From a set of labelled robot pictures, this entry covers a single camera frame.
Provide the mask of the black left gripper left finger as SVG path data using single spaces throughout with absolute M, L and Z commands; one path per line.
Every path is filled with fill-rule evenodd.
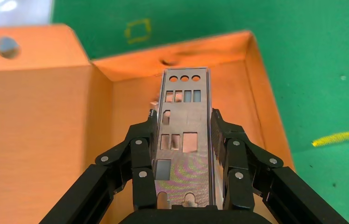
M 134 212 L 123 224 L 140 224 L 140 210 L 157 209 L 150 152 L 154 147 L 157 112 L 131 125 L 125 140 L 99 155 L 41 220 L 42 224 L 98 224 L 114 195 L 133 183 Z

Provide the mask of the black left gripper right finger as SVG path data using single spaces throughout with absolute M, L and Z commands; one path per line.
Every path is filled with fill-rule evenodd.
M 223 167 L 223 209 L 253 211 L 258 195 L 280 224 L 346 223 L 279 157 L 252 143 L 217 109 L 211 115 L 211 143 Z

